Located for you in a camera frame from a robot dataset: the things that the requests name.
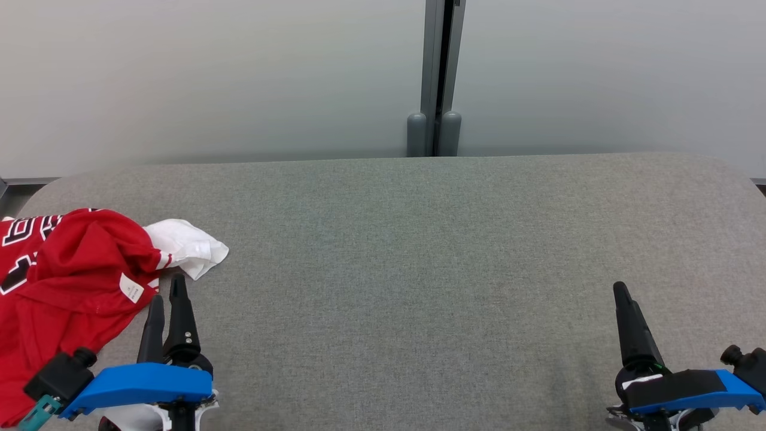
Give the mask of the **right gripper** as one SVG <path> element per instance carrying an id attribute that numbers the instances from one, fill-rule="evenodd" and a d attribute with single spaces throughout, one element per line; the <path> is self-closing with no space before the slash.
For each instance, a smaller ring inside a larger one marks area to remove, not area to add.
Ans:
<path id="1" fill-rule="evenodd" d="M 714 420 L 719 414 L 717 408 L 670 412 L 662 410 L 653 415 L 630 412 L 625 395 L 627 386 L 670 375 L 671 371 L 664 366 L 664 360 L 640 304 L 632 298 L 627 285 L 622 281 L 615 282 L 613 296 L 624 367 L 615 378 L 616 395 L 621 403 L 606 408 L 606 423 L 619 431 L 704 431 L 706 423 Z"/>

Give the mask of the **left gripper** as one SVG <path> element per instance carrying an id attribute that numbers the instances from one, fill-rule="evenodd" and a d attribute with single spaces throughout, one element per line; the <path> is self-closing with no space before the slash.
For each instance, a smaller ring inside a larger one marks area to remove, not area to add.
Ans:
<path id="1" fill-rule="evenodd" d="M 171 278 L 169 303 L 169 333 L 163 343 L 164 301 L 161 295 L 151 298 L 139 343 L 138 363 L 163 363 L 213 374 L 212 363 L 201 353 L 183 274 L 174 274 Z M 116 406 L 104 410 L 99 431 L 200 431 L 203 415 L 219 407 L 218 390 L 213 390 L 212 395 L 200 403 L 177 401 Z"/>

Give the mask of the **red white basketball jersey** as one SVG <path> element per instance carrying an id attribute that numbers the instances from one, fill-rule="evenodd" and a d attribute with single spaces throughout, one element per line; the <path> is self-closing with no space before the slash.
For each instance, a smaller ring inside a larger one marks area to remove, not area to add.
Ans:
<path id="1" fill-rule="evenodd" d="M 33 407 L 23 387 L 59 352 L 98 353 L 159 291 L 197 280 L 229 248 L 184 219 L 140 226 L 104 208 L 0 220 L 0 428 Z"/>

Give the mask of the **grey partition post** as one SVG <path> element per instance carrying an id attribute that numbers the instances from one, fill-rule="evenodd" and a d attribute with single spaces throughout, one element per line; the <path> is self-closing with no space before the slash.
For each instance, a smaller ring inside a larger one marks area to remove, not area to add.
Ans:
<path id="1" fill-rule="evenodd" d="M 426 0 L 420 110 L 407 119 L 408 157 L 454 157 L 462 116 L 452 109 L 467 0 Z"/>

